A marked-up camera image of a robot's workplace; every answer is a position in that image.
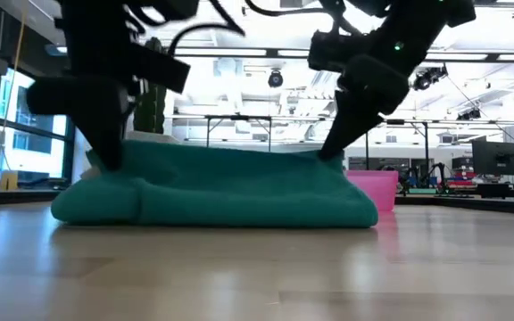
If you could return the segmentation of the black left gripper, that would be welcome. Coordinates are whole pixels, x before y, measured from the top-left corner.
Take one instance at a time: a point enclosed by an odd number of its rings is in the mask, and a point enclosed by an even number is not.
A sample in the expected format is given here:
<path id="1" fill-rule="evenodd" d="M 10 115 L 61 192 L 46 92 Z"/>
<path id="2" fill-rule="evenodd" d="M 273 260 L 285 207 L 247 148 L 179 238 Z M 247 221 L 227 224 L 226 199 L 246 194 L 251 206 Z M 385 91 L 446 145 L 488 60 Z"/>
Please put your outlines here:
<path id="1" fill-rule="evenodd" d="M 129 47 L 144 25 L 161 26 L 143 11 L 151 7 L 165 21 L 195 16 L 199 0 L 58 0 L 58 29 L 66 40 L 71 71 L 79 77 L 39 78 L 27 90 L 29 111 L 66 115 L 108 170 L 122 163 L 123 110 L 128 93 L 117 81 L 131 81 Z"/>

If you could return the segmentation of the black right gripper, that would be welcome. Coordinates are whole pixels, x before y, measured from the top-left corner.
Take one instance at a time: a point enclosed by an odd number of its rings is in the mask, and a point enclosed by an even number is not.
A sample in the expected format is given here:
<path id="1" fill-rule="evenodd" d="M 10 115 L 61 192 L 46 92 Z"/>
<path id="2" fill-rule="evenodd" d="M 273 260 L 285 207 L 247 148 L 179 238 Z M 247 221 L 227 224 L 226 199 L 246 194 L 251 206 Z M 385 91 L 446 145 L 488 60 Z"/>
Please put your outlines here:
<path id="1" fill-rule="evenodd" d="M 338 79 L 336 116 L 318 156 L 329 161 L 395 111 L 410 91 L 408 78 L 444 27 L 476 18 L 474 0 L 371 0 L 364 12 L 384 18 L 356 42 Z"/>

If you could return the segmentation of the pink translucent plastic basket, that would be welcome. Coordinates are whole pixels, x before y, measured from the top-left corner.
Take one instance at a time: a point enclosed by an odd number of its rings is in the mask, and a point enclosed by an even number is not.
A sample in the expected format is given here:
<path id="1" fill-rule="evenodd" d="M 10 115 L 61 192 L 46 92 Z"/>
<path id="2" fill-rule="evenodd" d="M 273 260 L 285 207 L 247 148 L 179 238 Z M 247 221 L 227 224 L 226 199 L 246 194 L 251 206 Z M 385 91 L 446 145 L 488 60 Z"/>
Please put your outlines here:
<path id="1" fill-rule="evenodd" d="M 379 211 L 394 210 L 399 176 L 397 171 L 347 170 L 345 176 L 375 203 Z"/>

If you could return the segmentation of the teal microfiber towel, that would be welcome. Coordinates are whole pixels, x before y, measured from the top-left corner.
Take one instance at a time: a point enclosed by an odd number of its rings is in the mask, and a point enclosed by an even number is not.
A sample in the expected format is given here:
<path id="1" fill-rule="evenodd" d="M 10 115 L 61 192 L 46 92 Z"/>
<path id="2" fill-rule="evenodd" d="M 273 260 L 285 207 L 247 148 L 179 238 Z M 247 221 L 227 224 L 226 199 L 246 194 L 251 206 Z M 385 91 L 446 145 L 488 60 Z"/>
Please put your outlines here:
<path id="1" fill-rule="evenodd" d="M 73 225 L 352 227 L 378 222 L 375 203 L 340 159 L 314 151 L 258 152 L 123 142 L 120 169 L 80 179 L 52 202 Z"/>

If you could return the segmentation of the green cactus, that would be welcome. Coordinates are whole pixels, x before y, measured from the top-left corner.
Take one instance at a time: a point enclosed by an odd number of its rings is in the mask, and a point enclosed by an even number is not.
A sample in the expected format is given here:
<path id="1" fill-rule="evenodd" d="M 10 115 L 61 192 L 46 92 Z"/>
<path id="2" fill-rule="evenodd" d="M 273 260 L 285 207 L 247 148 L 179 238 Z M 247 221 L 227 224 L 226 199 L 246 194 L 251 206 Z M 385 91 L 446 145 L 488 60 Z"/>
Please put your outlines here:
<path id="1" fill-rule="evenodd" d="M 163 134 L 167 88 L 153 81 L 146 82 L 146 90 L 137 98 L 133 128 L 136 131 Z"/>

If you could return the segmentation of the black ceiling spotlight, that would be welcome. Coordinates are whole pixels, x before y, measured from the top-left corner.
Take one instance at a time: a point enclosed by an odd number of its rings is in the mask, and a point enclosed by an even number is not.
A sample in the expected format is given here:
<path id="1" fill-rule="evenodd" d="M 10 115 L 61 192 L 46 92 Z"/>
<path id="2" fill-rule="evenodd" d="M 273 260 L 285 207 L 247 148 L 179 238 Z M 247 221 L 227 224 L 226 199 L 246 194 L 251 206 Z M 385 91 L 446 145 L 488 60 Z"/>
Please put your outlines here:
<path id="1" fill-rule="evenodd" d="M 431 67 L 416 73 L 416 77 L 412 83 L 412 88 L 416 91 L 429 89 L 433 84 L 439 82 L 442 78 L 448 76 L 446 66 Z"/>

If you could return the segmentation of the small yellow box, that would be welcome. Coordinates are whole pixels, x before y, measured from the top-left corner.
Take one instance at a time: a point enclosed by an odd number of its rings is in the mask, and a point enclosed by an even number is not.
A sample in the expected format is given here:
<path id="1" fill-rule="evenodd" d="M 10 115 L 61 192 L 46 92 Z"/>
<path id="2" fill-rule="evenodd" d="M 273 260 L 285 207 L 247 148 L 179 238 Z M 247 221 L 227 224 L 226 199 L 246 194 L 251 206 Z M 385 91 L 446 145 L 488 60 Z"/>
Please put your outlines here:
<path id="1" fill-rule="evenodd" d="M 0 177 L 0 190 L 1 191 L 14 191 L 17 190 L 19 182 L 19 174 L 14 170 L 4 170 Z"/>

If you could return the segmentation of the long ceiling light bar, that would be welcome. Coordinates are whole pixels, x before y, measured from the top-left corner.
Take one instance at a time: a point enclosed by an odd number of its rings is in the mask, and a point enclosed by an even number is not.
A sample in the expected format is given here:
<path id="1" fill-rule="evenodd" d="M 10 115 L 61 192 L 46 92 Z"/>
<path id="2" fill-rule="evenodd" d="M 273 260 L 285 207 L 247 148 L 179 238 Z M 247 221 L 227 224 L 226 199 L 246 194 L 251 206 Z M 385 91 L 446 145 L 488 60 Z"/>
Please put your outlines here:
<path id="1" fill-rule="evenodd" d="M 308 49 L 280 48 L 227 48 L 183 46 L 176 51 L 177 57 L 204 58 L 271 58 L 271 59 L 306 59 Z M 429 51 L 425 62 L 486 62 L 514 63 L 514 52 L 479 52 L 479 51 Z"/>

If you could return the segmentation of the black computer monitor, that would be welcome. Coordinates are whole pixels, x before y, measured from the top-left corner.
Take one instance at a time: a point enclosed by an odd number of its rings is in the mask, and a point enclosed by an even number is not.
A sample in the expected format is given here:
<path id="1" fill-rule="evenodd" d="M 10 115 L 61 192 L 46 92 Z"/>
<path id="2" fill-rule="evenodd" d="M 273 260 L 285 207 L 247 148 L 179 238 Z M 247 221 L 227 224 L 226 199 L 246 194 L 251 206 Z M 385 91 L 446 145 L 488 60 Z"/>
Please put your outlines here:
<path id="1" fill-rule="evenodd" d="M 514 176 L 514 143 L 473 141 L 472 153 L 476 174 Z"/>

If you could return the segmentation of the black window frame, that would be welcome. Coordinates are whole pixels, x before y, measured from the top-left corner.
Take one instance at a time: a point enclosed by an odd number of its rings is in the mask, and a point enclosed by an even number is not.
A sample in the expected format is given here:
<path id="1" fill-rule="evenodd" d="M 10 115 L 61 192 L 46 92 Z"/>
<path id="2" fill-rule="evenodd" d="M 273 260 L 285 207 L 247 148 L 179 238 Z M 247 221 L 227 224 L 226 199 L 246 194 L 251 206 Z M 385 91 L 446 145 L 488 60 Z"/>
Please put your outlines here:
<path id="1" fill-rule="evenodd" d="M 0 75 L 0 177 L 13 173 L 21 184 L 71 180 L 75 133 L 69 118 L 29 111 L 26 93 L 34 79 L 15 69 Z"/>

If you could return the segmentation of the black background rig frame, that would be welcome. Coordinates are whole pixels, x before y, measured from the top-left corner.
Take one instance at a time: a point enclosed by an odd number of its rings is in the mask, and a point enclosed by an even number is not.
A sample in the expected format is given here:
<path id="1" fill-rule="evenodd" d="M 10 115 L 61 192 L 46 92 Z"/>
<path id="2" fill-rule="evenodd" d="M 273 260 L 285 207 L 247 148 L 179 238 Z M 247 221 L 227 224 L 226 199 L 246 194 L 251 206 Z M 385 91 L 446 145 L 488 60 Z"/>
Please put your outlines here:
<path id="1" fill-rule="evenodd" d="M 271 130 L 273 119 L 271 116 L 255 116 L 255 115 L 242 115 L 242 114 L 231 114 L 231 115 L 204 115 L 204 119 L 207 120 L 207 128 L 206 128 L 206 138 L 205 138 L 205 147 L 210 147 L 210 136 L 212 130 L 217 127 L 224 119 L 228 119 L 231 121 L 249 121 L 255 120 L 268 134 L 268 152 L 271 152 Z M 217 119 L 218 122 L 214 127 L 211 126 L 211 121 L 213 119 Z M 269 122 L 269 126 L 266 128 L 261 124 L 261 121 L 267 120 Z"/>
<path id="2" fill-rule="evenodd" d="M 385 119 L 363 136 L 365 169 L 377 169 L 381 159 L 408 159 L 407 166 L 416 168 L 414 159 L 423 159 L 420 167 L 430 170 L 428 124 L 416 120 Z"/>

